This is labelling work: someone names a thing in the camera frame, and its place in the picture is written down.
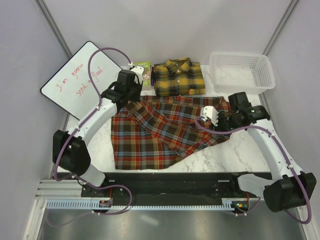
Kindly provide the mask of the red brown plaid shirt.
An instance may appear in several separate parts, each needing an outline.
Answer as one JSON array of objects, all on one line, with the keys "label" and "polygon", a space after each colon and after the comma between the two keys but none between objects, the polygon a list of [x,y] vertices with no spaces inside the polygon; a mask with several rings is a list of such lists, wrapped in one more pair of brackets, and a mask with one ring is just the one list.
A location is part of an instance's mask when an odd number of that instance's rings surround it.
[{"label": "red brown plaid shirt", "polygon": [[201,109],[230,112],[222,96],[142,96],[111,119],[111,143],[117,170],[162,170],[188,156],[229,140],[195,125]]}]

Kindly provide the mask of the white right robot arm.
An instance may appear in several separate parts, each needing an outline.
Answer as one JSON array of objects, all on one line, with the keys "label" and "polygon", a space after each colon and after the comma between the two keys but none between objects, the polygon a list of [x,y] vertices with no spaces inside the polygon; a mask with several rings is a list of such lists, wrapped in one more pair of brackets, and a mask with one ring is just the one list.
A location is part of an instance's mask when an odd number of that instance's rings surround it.
[{"label": "white right robot arm", "polygon": [[215,130],[231,135],[246,130],[257,144],[271,173],[271,179],[258,177],[253,173],[240,173],[229,184],[229,191],[235,197],[245,192],[264,199],[274,213],[291,208],[307,206],[317,180],[313,173],[305,173],[291,158],[278,137],[271,117],[262,105],[253,106],[245,92],[228,97],[230,111],[213,109],[210,116]]}]

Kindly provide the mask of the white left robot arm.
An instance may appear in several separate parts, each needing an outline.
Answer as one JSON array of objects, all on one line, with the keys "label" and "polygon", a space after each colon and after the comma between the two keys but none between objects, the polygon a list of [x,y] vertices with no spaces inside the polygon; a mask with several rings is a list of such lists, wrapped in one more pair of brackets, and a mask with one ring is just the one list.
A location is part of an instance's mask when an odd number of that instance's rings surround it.
[{"label": "white left robot arm", "polygon": [[100,95],[93,109],[74,127],[66,131],[57,130],[53,135],[52,161],[54,179],[58,178],[58,167],[92,185],[99,197],[106,196],[110,185],[104,181],[106,175],[92,163],[87,146],[97,131],[116,115],[128,102],[140,100],[143,87],[143,68],[135,66],[121,70],[117,80]]}]

